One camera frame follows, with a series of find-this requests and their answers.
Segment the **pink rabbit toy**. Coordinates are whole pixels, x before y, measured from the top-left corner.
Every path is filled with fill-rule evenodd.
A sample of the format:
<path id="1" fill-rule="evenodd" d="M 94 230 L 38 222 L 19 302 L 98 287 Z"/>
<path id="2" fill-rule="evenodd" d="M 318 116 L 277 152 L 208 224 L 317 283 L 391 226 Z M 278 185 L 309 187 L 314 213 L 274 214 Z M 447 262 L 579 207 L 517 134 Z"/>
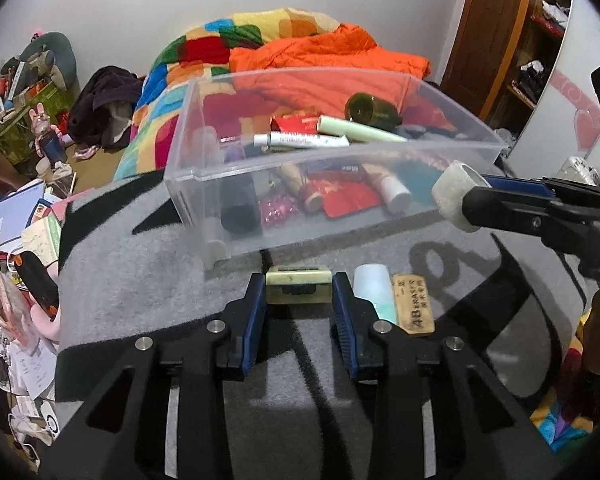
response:
<path id="1" fill-rule="evenodd" d="M 64 135 L 50 120 L 44 105 L 38 103 L 32 107 L 29 110 L 29 117 L 34 148 L 38 157 L 46 158 L 52 167 L 56 162 L 66 162 L 68 157 L 62 144 Z"/>

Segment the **green glass bottle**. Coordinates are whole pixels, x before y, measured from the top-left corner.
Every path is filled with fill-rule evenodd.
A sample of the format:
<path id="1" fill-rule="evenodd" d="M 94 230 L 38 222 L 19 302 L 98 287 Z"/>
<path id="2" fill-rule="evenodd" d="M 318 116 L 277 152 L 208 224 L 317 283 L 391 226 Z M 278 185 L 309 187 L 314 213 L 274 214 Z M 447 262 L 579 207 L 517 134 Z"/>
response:
<path id="1" fill-rule="evenodd" d="M 350 96 L 344 106 L 344 117 L 349 122 L 385 131 L 393 131 L 402 124 L 402 116 L 391 102 L 365 92 Z"/>

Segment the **grey black blanket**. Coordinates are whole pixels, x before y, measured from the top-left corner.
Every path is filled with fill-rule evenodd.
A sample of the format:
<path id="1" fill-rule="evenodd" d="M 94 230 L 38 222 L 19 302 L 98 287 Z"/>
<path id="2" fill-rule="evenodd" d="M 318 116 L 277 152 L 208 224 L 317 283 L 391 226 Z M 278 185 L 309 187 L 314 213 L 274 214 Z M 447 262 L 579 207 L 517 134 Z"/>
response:
<path id="1" fill-rule="evenodd" d="M 576 262 L 534 237 L 468 234 L 433 211 L 230 259 L 206 270 L 158 172 L 111 183 L 70 206 L 61 237 L 56 413 L 68 422 L 140 335 L 184 335 L 272 266 L 352 272 L 381 263 L 424 278 L 437 326 L 457 323 L 527 411 L 556 379 L 588 301 Z M 263 362 L 225 387 L 239 479 L 363 479 L 370 390 L 351 382 L 328 307 L 275 315 Z"/>

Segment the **wooden wardrobe shelf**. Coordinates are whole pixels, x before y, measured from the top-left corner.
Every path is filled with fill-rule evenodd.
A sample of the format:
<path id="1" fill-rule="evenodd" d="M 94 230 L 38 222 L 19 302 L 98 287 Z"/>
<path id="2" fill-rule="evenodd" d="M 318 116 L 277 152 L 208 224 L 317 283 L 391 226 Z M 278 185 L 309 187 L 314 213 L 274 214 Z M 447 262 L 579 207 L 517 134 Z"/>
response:
<path id="1" fill-rule="evenodd" d="M 520 128 L 538 106 L 566 34 L 571 0 L 520 0 L 501 66 L 480 117 Z"/>

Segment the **orange down jacket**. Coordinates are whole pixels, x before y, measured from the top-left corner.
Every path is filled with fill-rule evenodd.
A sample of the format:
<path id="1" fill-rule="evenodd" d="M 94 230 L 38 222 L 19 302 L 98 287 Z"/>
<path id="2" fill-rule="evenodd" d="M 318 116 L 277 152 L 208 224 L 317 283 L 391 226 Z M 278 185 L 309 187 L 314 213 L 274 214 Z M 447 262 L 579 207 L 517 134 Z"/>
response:
<path id="1" fill-rule="evenodd" d="M 337 116 L 355 93 L 400 103 L 429 76 L 430 61 L 387 50 L 364 28 L 342 24 L 326 34 L 275 39 L 254 50 L 234 48 L 230 72 L 240 91 Z"/>

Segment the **blue card box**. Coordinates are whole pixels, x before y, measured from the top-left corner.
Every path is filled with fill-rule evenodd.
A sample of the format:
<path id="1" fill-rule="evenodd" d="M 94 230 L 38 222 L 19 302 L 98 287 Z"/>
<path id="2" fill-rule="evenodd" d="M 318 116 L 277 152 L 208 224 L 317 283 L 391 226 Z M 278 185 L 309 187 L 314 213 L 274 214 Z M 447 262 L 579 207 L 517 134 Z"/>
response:
<path id="1" fill-rule="evenodd" d="M 352 181 L 368 180 L 368 172 L 359 162 L 352 159 L 322 159 L 305 162 L 303 170 L 311 180 Z"/>

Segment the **cream square box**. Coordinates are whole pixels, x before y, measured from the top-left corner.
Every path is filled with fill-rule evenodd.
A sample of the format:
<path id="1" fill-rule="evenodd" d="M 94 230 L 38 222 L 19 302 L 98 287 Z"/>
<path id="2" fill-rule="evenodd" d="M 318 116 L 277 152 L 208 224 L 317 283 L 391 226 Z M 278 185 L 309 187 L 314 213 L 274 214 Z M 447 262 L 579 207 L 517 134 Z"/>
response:
<path id="1" fill-rule="evenodd" d="M 324 266 L 272 266 L 265 274 L 265 296 L 273 306 L 329 304 L 332 271 Z"/>

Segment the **beige cosmetic tube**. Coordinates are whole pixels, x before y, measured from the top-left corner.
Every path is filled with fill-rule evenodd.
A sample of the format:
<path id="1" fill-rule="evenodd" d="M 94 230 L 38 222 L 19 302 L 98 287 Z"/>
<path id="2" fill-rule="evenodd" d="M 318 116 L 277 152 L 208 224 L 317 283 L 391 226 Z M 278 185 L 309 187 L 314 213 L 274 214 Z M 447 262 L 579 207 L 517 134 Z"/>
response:
<path id="1" fill-rule="evenodd" d="M 313 214 L 322 209 L 324 196 L 316 184 L 293 162 L 286 162 L 277 168 L 280 180 L 300 203 L 306 212 Z"/>

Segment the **mint plastic bottle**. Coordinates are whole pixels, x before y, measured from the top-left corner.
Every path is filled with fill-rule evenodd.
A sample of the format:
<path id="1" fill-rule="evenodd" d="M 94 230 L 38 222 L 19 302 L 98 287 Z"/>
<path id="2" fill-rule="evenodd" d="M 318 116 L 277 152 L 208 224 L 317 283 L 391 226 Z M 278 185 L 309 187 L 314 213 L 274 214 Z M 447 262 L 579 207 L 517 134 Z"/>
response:
<path id="1" fill-rule="evenodd" d="M 398 324 L 391 278 L 386 266 L 380 263 L 358 266 L 354 270 L 353 292 L 358 298 L 373 304 L 378 318 Z"/>

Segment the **purple spray bottle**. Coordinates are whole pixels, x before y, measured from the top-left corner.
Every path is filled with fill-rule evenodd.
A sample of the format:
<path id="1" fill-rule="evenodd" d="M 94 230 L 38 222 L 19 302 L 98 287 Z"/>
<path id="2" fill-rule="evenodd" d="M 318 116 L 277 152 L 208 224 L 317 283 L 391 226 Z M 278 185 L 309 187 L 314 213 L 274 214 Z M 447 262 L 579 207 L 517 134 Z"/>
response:
<path id="1" fill-rule="evenodd" d="M 249 171 L 236 170 L 220 182 L 220 220 L 232 235 L 260 233 L 262 228 L 259 200 Z"/>

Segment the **green storage basket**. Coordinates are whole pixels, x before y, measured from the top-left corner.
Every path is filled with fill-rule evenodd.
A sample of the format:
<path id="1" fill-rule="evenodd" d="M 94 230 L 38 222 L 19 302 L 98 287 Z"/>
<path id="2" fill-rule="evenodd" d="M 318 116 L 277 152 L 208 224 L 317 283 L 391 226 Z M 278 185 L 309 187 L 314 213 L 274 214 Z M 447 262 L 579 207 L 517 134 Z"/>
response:
<path id="1" fill-rule="evenodd" d="M 34 154 L 30 108 L 35 108 L 38 103 L 42 103 L 47 115 L 50 116 L 50 121 L 65 132 L 73 102 L 74 93 L 71 90 L 60 90 L 52 82 L 46 84 L 20 110 L 11 110 L 0 118 L 0 152 L 12 166 L 29 160 Z"/>

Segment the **blue notebook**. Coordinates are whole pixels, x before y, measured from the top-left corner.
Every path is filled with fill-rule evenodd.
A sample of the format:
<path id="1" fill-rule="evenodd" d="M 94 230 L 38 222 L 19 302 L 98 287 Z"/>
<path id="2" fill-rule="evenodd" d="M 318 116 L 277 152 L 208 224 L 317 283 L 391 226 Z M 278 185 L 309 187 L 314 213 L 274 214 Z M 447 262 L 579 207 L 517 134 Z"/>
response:
<path id="1" fill-rule="evenodd" d="M 20 237 L 44 191 L 45 182 L 36 179 L 0 200 L 0 249 Z"/>

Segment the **cork stamp block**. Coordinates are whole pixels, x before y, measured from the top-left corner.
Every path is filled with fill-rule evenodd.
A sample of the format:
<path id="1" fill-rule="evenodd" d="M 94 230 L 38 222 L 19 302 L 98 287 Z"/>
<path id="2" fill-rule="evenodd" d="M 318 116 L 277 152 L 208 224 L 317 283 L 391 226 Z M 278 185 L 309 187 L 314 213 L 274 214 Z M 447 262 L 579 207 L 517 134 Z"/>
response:
<path id="1" fill-rule="evenodd" d="M 434 312 L 425 279 L 415 274 L 394 274 L 391 284 L 402 330 L 412 336 L 433 334 L 436 330 Z"/>

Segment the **wooden door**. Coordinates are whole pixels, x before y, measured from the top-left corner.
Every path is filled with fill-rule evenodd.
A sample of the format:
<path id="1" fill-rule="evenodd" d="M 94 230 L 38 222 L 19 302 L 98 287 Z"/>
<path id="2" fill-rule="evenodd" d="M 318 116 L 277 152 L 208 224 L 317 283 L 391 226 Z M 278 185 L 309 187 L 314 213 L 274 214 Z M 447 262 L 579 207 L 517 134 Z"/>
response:
<path id="1" fill-rule="evenodd" d="M 465 0 L 442 90 L 486 118 L 524 26 L 530 0 Z"/>

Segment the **black orange tool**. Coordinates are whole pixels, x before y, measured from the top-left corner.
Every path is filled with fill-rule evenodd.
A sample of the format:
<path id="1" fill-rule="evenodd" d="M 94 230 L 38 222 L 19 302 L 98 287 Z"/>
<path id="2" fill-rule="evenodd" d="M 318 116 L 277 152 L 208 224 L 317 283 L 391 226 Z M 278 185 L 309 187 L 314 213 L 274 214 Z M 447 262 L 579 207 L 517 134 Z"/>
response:
<path id="1" fill-rule="evenodd" d="M 12 257 L 17 273 L 31 296 L 45 314 L 53 321 L 59 307 L 59 290 L 48 274 L 46 266 L 34 252 L 20 252 Z"/>

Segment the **dark clothes pile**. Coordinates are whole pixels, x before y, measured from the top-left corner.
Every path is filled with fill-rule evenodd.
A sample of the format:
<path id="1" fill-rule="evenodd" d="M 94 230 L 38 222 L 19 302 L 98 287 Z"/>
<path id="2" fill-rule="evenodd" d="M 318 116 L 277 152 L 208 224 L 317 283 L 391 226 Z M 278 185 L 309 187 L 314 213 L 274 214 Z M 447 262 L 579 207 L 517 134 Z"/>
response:
<path id="1" fill-rule="evenodd" d="M 96 70 L 71 107 L 68 135 L 84 146 L 107 151 L 126 148 L 142 89 L 143 81 L 124 68 L 105 66 Z"/>

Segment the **pale green tube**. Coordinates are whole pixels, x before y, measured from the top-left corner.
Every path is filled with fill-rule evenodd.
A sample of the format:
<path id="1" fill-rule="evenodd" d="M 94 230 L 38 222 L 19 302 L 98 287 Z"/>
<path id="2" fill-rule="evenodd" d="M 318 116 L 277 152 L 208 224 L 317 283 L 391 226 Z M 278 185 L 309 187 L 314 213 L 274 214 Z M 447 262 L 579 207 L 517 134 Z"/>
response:
<path id="1" fill-rule="evenodd" d="M 350 141 L 360 143 L 405 142 L 403 136 L 325 115 L 321 115 L 317 119 L 316 128 L 318 133 L 329 134 L 330 136 L 346 136 Z"/>

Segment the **white tape roll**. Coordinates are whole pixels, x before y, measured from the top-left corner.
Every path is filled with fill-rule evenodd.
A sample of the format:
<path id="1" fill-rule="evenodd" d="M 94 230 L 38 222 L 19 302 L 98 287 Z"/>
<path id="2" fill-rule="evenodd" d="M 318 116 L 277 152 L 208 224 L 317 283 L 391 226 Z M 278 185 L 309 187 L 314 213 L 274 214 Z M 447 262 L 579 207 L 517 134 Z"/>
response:
<path id="1" fill-rule="evenodd" d="M 463 200 L 474 188 L 490 188 L 489 182 L 464 162 L 454 160 L 431 188 L 431 196 L 445 220 L 467 233 L 478 231 L 463 214 Z"/>

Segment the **colourful patchwork quilt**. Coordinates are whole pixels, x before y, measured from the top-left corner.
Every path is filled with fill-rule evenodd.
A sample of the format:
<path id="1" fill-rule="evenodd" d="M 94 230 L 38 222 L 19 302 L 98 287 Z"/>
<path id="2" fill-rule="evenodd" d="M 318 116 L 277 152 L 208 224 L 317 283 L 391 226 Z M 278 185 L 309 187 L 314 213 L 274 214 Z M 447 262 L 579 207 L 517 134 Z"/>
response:
<path id="1" fill-rule="evenodd" d="M 279 8 L 235 13 L 189 29 L 171 41 L 144 79 L 132 117 L 130 143 L 114 180 L 166 166 L 189 81 L 227 74 L 233 49 L 254 50 L 277 39 L 332 32 L 339 25 L 324 13 Z"/>

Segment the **white marker pen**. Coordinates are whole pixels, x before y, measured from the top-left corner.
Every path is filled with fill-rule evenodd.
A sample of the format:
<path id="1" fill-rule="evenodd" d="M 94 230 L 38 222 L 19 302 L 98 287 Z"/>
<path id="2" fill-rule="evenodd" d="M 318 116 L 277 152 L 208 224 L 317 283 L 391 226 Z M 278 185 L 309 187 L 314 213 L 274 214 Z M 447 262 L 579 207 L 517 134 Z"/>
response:
<path id="1" fill-rule="evenodd" d="M 279 131 L 255 134 L 252 143 L 255 148 L 294 148 L 295 150 L 345 148 L 350 145 L 345 136 L 322 136 L 314 133 Z"/>

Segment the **grey green neck pillow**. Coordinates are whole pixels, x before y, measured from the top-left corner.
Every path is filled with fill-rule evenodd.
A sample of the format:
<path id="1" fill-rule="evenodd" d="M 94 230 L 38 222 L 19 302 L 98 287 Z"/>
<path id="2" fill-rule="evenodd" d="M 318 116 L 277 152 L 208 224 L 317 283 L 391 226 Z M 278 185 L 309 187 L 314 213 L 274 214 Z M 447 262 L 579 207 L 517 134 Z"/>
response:
<path id="1" fill-rule="evenodd" d="M 33 39 L 19 58 L 38 76 L 50 78 L 60 90 L 71 90 L 76 83 L 76 56 L 68 37 L 61 32 L 46 32 Z"/>

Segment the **clear plastic storage box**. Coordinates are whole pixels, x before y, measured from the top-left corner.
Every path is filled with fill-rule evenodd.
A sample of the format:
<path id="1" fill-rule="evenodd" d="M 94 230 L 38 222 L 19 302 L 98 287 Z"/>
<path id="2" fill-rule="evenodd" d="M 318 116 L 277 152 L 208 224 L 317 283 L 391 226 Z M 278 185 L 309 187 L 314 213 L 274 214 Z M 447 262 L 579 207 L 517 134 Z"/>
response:
<path id="1" fill-rule="evenodd" d="M 234 75 L 189 81 L 176 124 L 164 177 L 174 206 L 188 227 L 196 255 L 206 268 L 220 261 L 402 220 L 431 209 L 434 181 L 454 160 L 481 172 L 491 170 L 503 141 L 480 119 L 420 80 L 414 91 L 392 103 L 402 124 L 390 133 L 402 143 L 360 143 L 345 148 L 255 148 L 253 136 L 271 131 L 318 133 L 315 107 L 298 108 L 265 99 L 254 90 L 238 90 Z M 381 204 L 357 214 L 329 219 L 321 210 L 306 212 L 277 168 L 293 162 L 352 159 L 368 172 L 366 181 Z M 256 188 L 260 233 L 235 236 L 220 220 L 220 182 L 236 170 L 249 171 Z"/>

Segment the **red envelope packet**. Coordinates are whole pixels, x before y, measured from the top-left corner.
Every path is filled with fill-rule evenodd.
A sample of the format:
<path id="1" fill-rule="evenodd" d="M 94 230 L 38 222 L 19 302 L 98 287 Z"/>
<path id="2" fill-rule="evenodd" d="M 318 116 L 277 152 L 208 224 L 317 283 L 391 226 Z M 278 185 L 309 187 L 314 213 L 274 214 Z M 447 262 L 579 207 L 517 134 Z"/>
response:
<path id="1" fill-rule="evenodd" d="M 329 219 L 338 219 L 381 204 L 378 193 L 361 177 L 336 172 L 314 174 L 310 182 L 324 198 L 323 210 Z"/>

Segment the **pink neck massager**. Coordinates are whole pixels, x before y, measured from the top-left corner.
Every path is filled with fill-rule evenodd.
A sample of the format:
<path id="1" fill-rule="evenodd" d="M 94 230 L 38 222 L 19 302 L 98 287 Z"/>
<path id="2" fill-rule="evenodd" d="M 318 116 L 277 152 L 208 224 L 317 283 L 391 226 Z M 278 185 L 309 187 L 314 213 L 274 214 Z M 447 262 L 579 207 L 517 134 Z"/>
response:
<path id="1" fill-rule="evenodd" d="M 42 336 L 58 344 L 61 329 L 58 262 L 48 266 L 41 275 L 31 276 L 27 288 L 33 301 L 34 326 Z"/>

